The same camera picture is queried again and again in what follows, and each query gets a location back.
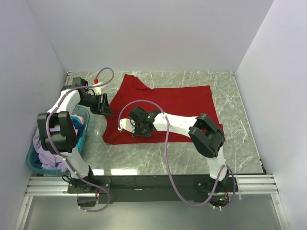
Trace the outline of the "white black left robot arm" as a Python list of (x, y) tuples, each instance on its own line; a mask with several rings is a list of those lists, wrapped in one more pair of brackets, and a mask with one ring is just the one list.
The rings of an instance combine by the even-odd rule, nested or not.
[(68, 168), (72, 178), (80, 179), (79, 187), (86, 193), (95, 189), (96, 181), (92, 178), (90, 166), (82, 159), (77, 145), (77, 135), (71, 115), (77, 105), (85, 106), (96, 115), (113, 115), (102, 88), (110, 83), (98, 82), (89, 86), (82, 78), (74, 78), (71, 85), (61, 89), (60, 97), (55, 105), (45, 113), (37, 116), (41, 146), (51, 154), (59, 156)]

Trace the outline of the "red t-shirt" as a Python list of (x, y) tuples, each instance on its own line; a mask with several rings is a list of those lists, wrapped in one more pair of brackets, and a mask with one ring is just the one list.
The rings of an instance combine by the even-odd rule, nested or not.
[(198, 116), (204, 113), (209, 115), (219, 128), (223, 127), (217, 117), (209, 86), (150, 89), (139, 78), (126, 74), (110, 104), (113, 115), (106, 117), (107, 127), (102, 136), (105, 143), (118, 145), (164, 142), (165, 132), (153, 132), (147, 138), (133, 137), (129, 132), (118, 131), (118, 118), (127, 118), (136, 106), (148, 113), (156, 110), (158, 106), (173, 115)]

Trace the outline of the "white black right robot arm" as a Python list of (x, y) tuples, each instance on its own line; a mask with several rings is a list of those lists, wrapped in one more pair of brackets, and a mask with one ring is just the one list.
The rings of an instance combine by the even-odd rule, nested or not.
[(186, 117), (159, 110), (148, 113), (137, 106), (128, 118), (120, 120), (119, 127), (134, 137), (150, 137), (153, 131), (169, 131), (190, 138), (198, 153), (207, 160), (212, 189), (222, 191), (227, 186), (227, 168), (219, 172), (225, 165), (224, 132), (207, 114)]

